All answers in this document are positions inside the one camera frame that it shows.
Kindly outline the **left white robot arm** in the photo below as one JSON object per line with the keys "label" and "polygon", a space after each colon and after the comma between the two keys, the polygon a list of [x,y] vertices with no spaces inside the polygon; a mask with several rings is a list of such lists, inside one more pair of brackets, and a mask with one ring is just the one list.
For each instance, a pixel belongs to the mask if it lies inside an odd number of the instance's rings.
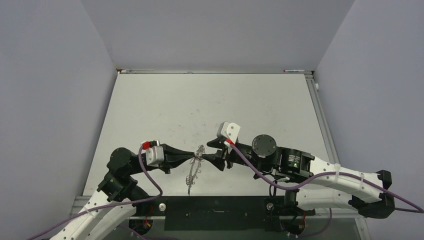
{"label": "left white robot arm", "polygon": [[58,223],[61,230],[52,239],[101,240],[124,219],[145,214],[149,203],[163,195],[150,171],[169,174],[171,169],[195,157],[194,152],[158,141],[142,143],[138,153],[125,147],[115,149],[97,190],[77,214]]}

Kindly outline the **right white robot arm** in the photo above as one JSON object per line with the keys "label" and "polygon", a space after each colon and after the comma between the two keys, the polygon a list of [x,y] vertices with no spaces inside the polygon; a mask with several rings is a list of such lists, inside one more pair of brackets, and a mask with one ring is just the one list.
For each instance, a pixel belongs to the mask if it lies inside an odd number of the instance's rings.
{"label": "right white robot arm", "polygon": [[283,209],[289,214],[318,208],[356,210],[359,215],[385,219],[395,210],[389,171],[364,173],[330,163],[301,150],[278,146],[270,135],[256,136],[250,145],[218,137],[206,144],[217,150],[204,157],[220,168],[250,167],[262,179],[284,191]]}

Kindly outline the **silver perforated ring disc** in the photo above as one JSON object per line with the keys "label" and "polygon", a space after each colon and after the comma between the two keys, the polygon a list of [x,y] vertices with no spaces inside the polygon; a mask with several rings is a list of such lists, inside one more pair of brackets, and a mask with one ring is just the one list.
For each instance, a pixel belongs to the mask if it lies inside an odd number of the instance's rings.
{"label": "silver perforated ring disc", "polygon": [[188,175],[185,178],[185,184],[187,185],[187,195],[191,195],[191,189],[195,185],[195,180],[198,178],[198,174],[201,173],[201,166],[203,159],[203,154],[205,153],[205,146],[203,144],[198,146],[194,157],[190,160],[190,170]]}

